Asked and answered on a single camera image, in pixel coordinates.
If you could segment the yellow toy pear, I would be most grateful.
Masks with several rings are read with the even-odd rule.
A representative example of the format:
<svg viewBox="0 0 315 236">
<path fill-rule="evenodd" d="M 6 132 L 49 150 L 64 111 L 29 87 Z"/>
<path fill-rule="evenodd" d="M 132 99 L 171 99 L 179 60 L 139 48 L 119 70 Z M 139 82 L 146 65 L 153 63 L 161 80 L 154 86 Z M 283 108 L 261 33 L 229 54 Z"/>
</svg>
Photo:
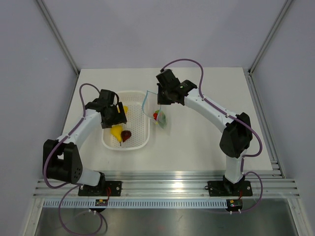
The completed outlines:
<svg viewBox="0 0 315 236">
<path fill-rule="evenodd" d="M 112 126 L 112 128 L 110 129 L 111 135 L 116 138 L 116 140 L 120 143 L 120 145 L 121 145 L 121 142 L 123 141 L 122 135 L 121 135 L 122 131 L 123 131 L 123 127 L 121 125 Z"/>
</svg>

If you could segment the clear teal-zipper zip bag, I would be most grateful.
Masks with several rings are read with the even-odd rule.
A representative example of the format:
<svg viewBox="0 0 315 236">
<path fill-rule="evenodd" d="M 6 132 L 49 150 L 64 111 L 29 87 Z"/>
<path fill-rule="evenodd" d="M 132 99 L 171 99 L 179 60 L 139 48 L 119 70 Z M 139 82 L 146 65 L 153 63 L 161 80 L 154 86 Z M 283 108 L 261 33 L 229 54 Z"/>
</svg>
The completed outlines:
<svg viewBox="0 0 315 236">
<path fill-rule="evenodd" d="M 158 104 L 158 94 L 147 90 L 142 102 L 142 112 L 149 119 L 156 132 L 170 136 L 171 114 L 166 105 Z"/>
</svg>

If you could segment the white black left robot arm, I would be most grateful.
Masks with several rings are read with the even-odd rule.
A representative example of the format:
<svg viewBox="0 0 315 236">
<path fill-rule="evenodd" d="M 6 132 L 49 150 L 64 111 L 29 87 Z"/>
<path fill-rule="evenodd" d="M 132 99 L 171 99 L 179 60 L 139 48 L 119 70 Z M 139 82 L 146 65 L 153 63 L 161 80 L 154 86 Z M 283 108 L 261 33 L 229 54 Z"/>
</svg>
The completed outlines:
<svg viewBox="0 0 315 236">
<path fill-rule="evenodd" d="M 79 150 L 96 127 L 106 129 L 127 122 L 123 103 L 117 93 L 101 89 L 96 99 L 82 107 L 81 118 L 69 132 L 44 143 L 44 181 L 51 189 L 54 186 L 50 179 L 62 181 L 56 188 L 67 184 L 80 186 L 82 196 L 109 195 L 104 173 L 83 167 Z"/>
</svg>

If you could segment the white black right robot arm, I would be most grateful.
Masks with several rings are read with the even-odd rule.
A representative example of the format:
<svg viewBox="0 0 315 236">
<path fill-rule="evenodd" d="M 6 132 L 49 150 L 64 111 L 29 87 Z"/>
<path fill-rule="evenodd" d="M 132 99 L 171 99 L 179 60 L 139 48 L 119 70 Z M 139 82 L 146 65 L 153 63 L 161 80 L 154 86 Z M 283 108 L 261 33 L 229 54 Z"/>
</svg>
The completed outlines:
<svg viewBox="0 0 315 236">
<path fill-rule="evenodd" d="M 187 106 L 210 121 L 221 133 L 220 149 L 226 156 L 226 170 L 216 189 L 220 195 L 237 196 L 245 191 L 244 156 L 252 141 L 251 121 L 246 113 L 228 114 L 222 106 L 206 98 L 189 80 L 180 82 L 170 69 L 162 69 L 158 80 L 157 102 Z"/>
</svg>

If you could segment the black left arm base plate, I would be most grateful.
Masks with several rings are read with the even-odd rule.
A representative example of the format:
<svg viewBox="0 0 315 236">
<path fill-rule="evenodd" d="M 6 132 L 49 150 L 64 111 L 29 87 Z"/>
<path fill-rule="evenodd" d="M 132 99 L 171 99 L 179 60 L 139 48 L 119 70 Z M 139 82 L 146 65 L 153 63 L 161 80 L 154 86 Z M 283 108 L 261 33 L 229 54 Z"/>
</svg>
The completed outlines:
<svg viewBox="0 0 315 236">
<path fill-rule="evenodd" d="M 105 181 L 97 186 L 83 185 L 78 190 L 80 197 L 120 197 L 122 191 L 121 181 Z"/>
</svg>

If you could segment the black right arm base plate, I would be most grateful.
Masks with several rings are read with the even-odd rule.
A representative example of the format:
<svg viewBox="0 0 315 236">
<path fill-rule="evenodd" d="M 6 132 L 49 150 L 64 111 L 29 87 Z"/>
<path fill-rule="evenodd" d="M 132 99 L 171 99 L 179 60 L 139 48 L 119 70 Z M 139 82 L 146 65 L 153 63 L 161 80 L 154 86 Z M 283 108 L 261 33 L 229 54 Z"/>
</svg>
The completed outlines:
<svg viewBox="0 0 315 236">
<path fill-rule="evenodd" d="M 208 181 L 205 186 L 205 190 L 208 190 L 210 197 L 251 197 L 252 186 L 249 181 L 243 181 L 241 183 L 232 184 L 230 182 L 220 181 Z"/>
</svg>

